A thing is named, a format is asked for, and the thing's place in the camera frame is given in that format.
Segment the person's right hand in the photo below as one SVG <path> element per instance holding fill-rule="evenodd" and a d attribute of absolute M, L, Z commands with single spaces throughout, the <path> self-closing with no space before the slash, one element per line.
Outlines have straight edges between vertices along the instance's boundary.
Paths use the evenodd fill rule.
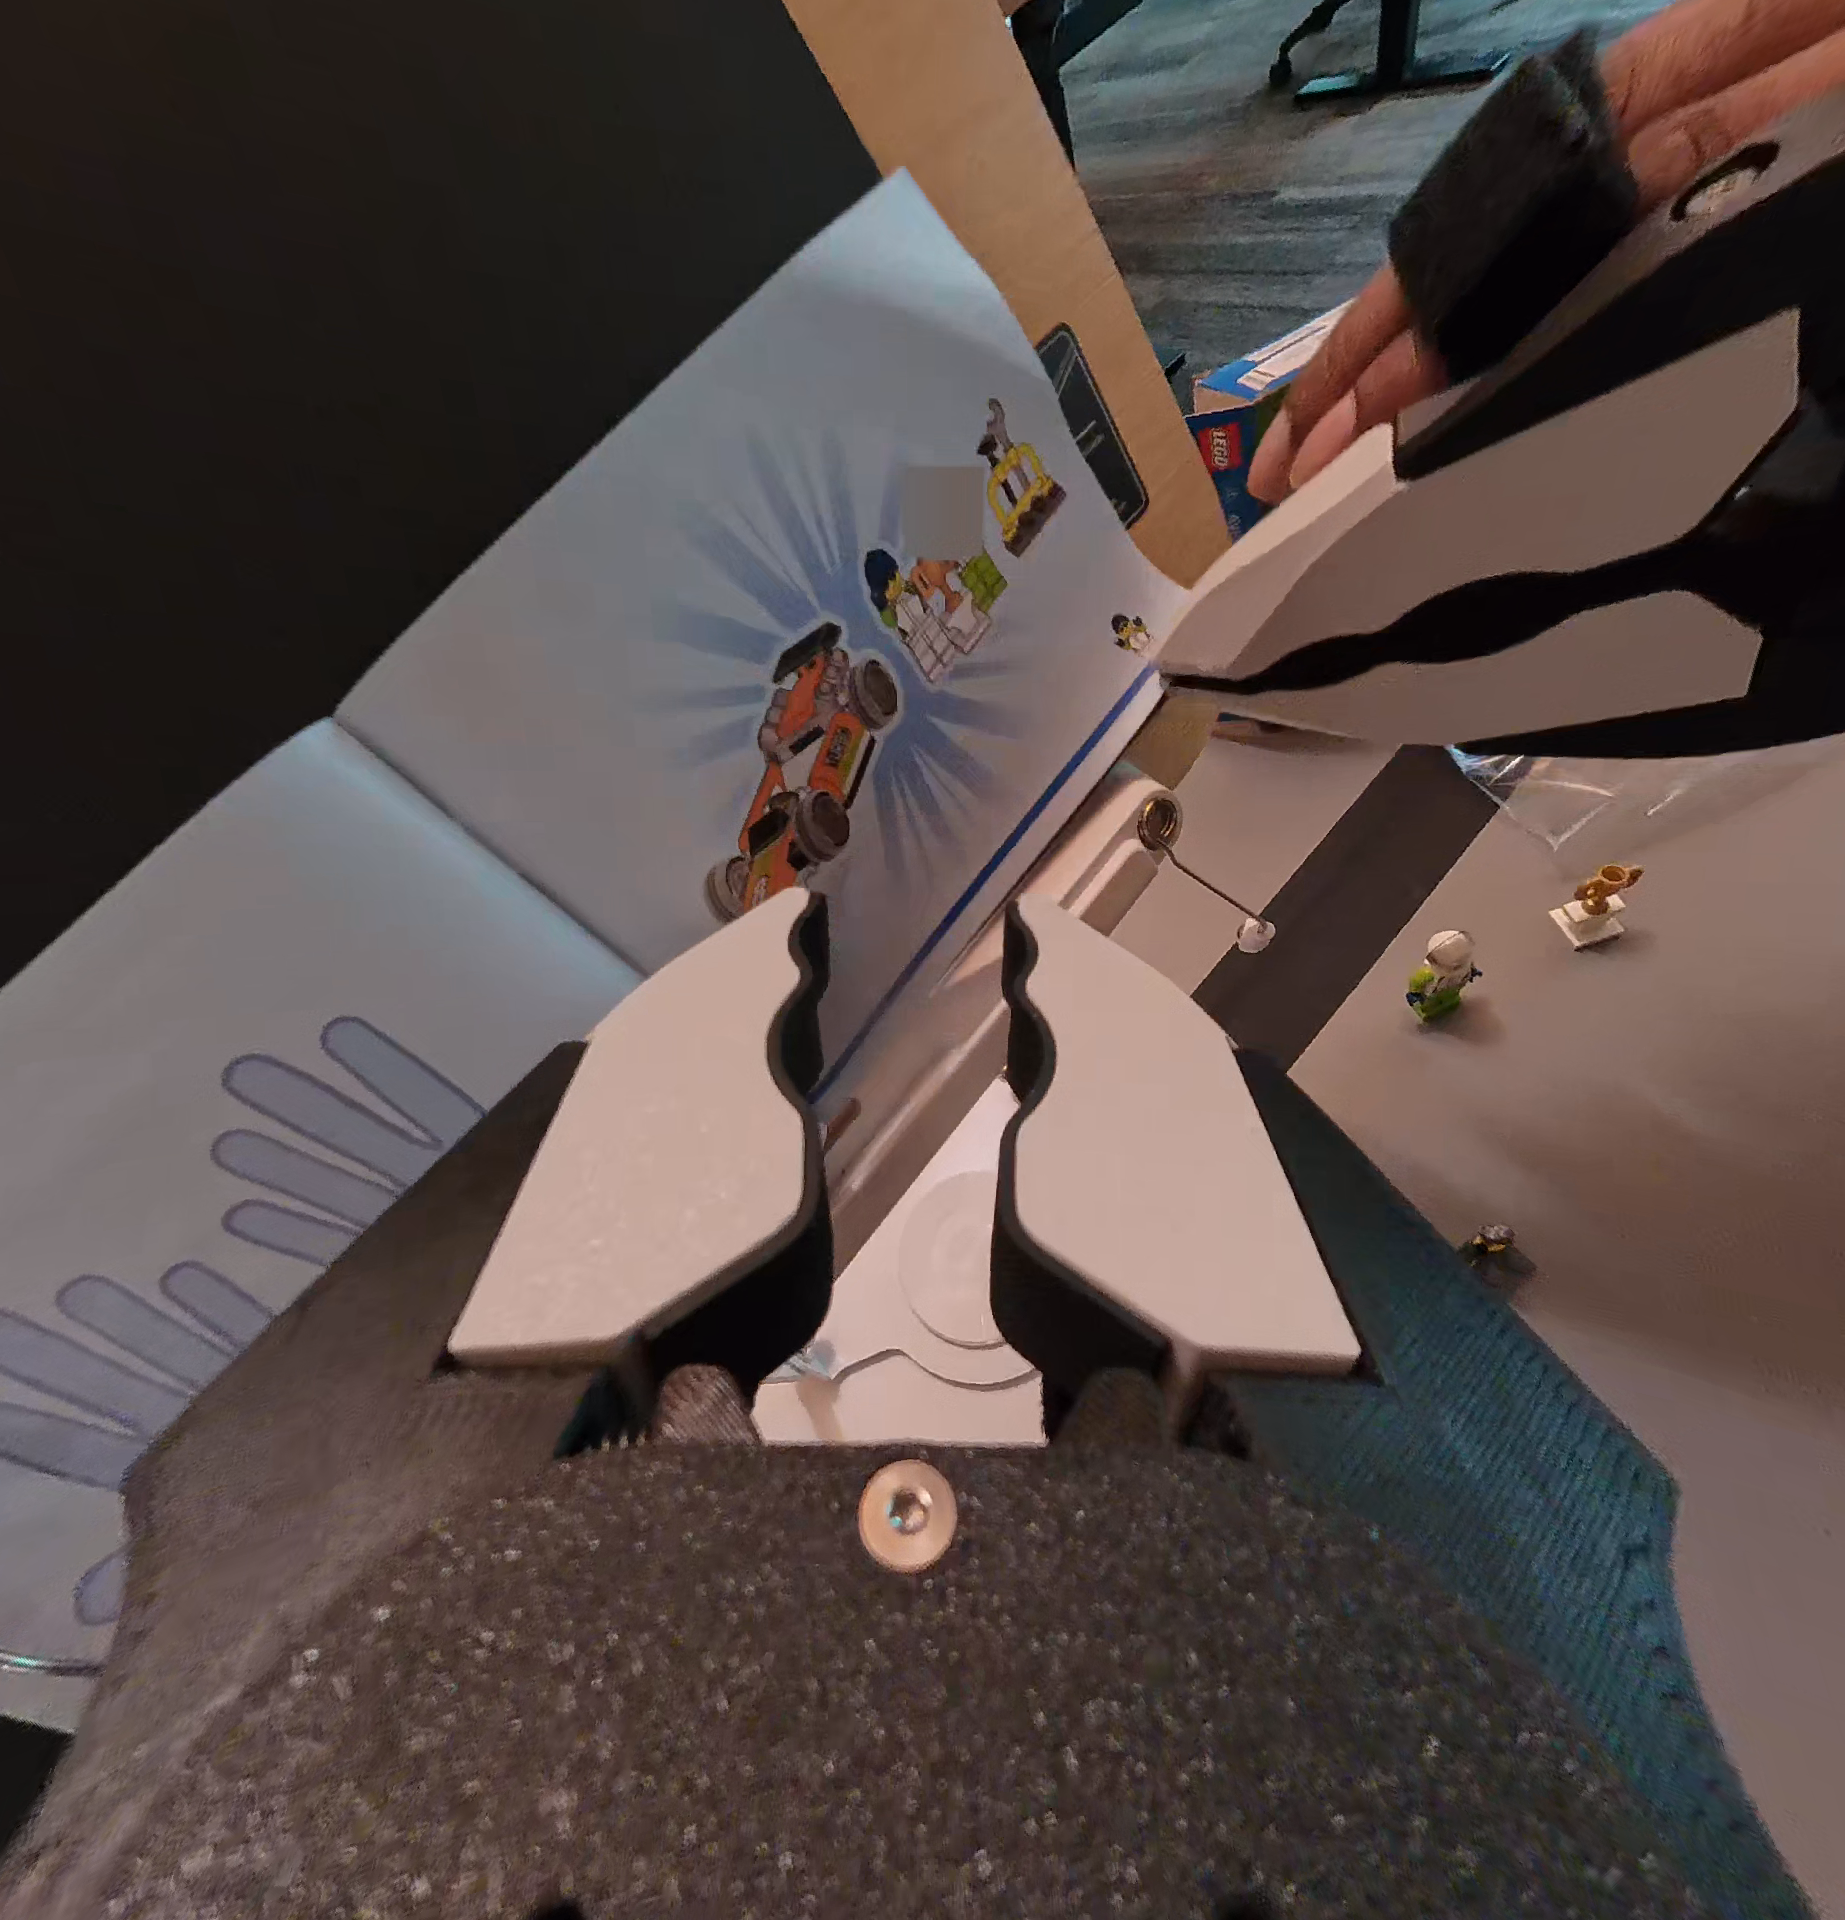
<path fill-rule="evenodd" d="M 1653 213 L 1845 83 L 1845 2 L 1670 2 L 1612 42 L 1602 76 L 1640 213 Z M 1247 489 L 1267 506 L 1288 498 L 1447 379 L 1395 273 L 1382 267 L 1294 383 Z"/>

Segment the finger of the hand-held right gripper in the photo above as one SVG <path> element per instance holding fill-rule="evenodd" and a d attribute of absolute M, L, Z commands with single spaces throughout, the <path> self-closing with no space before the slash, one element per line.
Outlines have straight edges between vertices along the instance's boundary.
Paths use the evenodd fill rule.
<path fill-rule="evenodd" d="M 1505 573 L 1370 633 L 1283 645 L 1243 636 L 1208 593 L 1162 650 L 1169 682 L 1300 733 L 1370 744 L 1466 744 L 1704 708 L 1752 690 L 1765 633 L 1687 586 Z"/>
<path fill-rule="evenodd" d="M 1283 645 L 1370 633 L 1505 573 L 1700 582 L 1703 531 L 1793 424 L 1802 397 L 1796 308 L 1658 370 L 1404 477 L 1399 430 L 1377 426 L 1208 568 L 1169 627 L 1229 593 L 1243 636 Z"/>

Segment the wooden pillar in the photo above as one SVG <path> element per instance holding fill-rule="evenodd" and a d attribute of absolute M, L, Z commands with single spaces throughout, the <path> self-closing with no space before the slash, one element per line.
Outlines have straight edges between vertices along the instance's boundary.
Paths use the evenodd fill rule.
<path fill-rule="evenodd" d="M 911 170 L 1038 343 L 1070 326 L 1147 508 L 1134 543 L 1178 586 L 1229 552 L 1214 487 L 1134 299 L 1014 42 L 1008 2 L 787 2 L 886 175 Z"/>

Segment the small tan lego piece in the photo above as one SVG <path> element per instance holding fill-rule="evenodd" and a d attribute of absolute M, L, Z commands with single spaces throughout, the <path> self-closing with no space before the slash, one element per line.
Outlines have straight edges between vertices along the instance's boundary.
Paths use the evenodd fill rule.
<path fill-rule="evenodd" d="M 1573 884 L 1568 899 L 1550 909 L 1550 922 L 1573 951 L 1602 947 L 1623 934 L 1623 892 L 1642 877 L 1642 865 L 1602 863 Z"/>

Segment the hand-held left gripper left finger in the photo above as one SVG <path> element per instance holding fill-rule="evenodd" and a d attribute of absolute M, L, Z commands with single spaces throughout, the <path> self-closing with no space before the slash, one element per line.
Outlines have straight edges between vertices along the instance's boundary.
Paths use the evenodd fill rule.
<path fill-rule="evenodd" d="M 448 1335 L 459 1364 L 765 1378 L 814 1337 L 836 1280 L 827 986 L 827 898 L 780 895 L 591 1027 Z"/>

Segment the green lego minifigure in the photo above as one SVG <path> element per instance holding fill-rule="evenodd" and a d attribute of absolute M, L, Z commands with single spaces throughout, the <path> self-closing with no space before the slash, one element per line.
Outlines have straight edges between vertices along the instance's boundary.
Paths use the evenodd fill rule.
<path fill-rule="evenodd" d="M 1466 930 L 1436 931 L 1404 986 L 1404 1004 L 1418 1025 L 1460 1013 L 1466 992 L 1478 986 L 1478 947 Z"/>

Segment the blue lego set box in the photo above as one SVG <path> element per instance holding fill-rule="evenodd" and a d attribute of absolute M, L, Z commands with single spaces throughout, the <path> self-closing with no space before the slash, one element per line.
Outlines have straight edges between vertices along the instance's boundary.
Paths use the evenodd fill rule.
<path fill-rule="evenodd" d="M 1267 514 L 1247 489 L 1247 471 L 1288 390 L 1347 308 L 1349 301 L 1339 301 L 1195 379 L 1185 424 L 1214 487 L 1232 543 Z"/>

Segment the white booklet stand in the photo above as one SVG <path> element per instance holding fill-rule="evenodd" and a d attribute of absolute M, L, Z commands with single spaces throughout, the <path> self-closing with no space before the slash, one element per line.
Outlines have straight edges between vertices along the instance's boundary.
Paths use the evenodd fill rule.
<path fill-rule="evenodd" d="M 898 1425 L 958 1396 L 1002 1399 L 1032 1385 L 989 1305 L 1002 1077 L 1002 913 L 994 913 L 923 996 L 905 993 L 848 1068 L 831 1124 L 836 1292 L 818 1337 L 756 1394 L 767 1438 L 838 1442 L 843 1412 L 868 1412 L 886 1378 Z"/>

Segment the clear plastic bag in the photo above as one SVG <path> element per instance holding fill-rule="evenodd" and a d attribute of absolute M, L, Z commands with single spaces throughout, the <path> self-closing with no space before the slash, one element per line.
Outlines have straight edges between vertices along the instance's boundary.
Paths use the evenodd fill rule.
<path fill-rule="evenodd" d="M 1647 824 L 1703 785 L 1718 760 L 1593 760 L 1447 748 L 1455 770 L 1518 829 L 1560 846 L 1590 825 Z"/>

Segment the lego instruction booklet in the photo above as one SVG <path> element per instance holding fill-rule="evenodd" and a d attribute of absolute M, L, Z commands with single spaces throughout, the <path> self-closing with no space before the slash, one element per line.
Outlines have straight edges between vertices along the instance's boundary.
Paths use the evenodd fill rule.
<path fill-rule="evenodd" d="M 70 1730 L 120 1481 L 554 1044 L 830 899 L 821 1112 L 1162 694 L 1185 590 L 911 177 L 0 987 L 0 1717 Z"/>

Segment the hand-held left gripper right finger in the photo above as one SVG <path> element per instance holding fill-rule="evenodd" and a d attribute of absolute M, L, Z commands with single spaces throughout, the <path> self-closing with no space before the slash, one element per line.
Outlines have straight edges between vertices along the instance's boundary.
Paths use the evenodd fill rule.
<path fill-rule="evenodd" d="M 1002 925 L 989 1298 L 1043 1381 L 1347 1378 L 1363 1344 L 1237 1051 L 1057 899 Z"/>

